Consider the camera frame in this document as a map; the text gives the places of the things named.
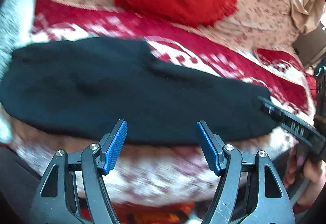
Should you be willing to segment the person's right hand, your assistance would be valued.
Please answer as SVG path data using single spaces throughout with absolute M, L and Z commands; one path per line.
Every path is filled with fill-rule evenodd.
M 308 187 L 297 200 L 295 206 L 300 210 L 308 209 L 313 205 L 325 185 L 325 162 L 312 163 L 309 159 L 297 157 L 297 148 L 290 150 L 287 161 L 283 184 L 289 188 L 296 179 L 296 176 L 304 176 L 309 180 Z

